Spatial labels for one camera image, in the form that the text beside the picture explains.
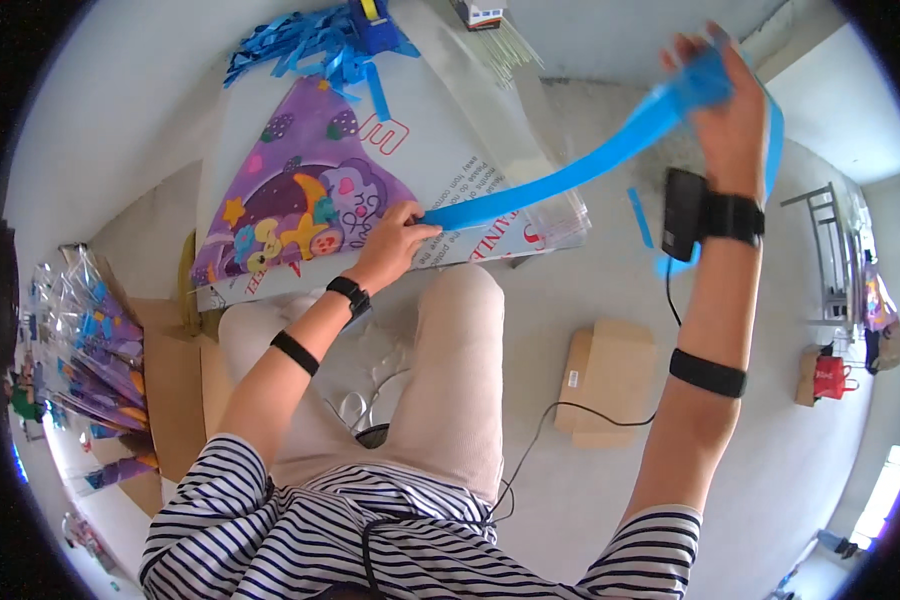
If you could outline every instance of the beige pants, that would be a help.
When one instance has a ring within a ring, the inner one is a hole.
[[[240,381],[308,303],[237,304],[220,320],[230,377]],[[420,298],[414,366],[386,442],[369,450],[311,386],[303,394],[270,470],[297,486],[342,465],[396,464],[464,486],[493,503],[503,474],[504,294],[476,265],[440,273]]]

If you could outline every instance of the crescent moon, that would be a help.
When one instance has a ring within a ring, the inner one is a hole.
[[[294,173],[293,180],[303,190],[303,195],[307,199],[307,212],[314,214],[314,205],[327,195],[326,188],[319,180],[305,173]]]

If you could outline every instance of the striped shirt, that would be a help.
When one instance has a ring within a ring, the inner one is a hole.
[[[275,487],[241,438],[211,438],[150,525],[150,598],[369,598],[362,536],[387,597],[682,598],[701,515],[657,506],[625,522],[576,585],[549,582],[494,544],[467,489],[381,464]],[[462,524],[478,522],[479,524]]]

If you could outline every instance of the purple cartoon paper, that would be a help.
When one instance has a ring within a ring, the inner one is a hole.
[[[410,190],[373,162],[347,101],[299,78],[240,166],[193,261],[197,286],[359,250]]]

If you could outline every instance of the blue tinsel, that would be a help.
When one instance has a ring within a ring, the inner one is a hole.
[[[401,43],[394,52],[418,58],[420,52],[400,32]],[[320,52],[323,60],[304,67],[299,62]],[[267,61],[278,59],[270,75],[283,77],[287,71],[298,75],[323,75],[330,87],[350,102],[359,100],[344,91],[345,86],[366,80],[370,86],[373,108],[381,121],[390,119],[387,99],[373,64],[360,42],[350,7],[346,4],[324,10],[291,12],[276,18],[269,25],[260,25],[253,34],[240,42],[240,48],[230,55],[223,87],[229,88],[244,72]]]

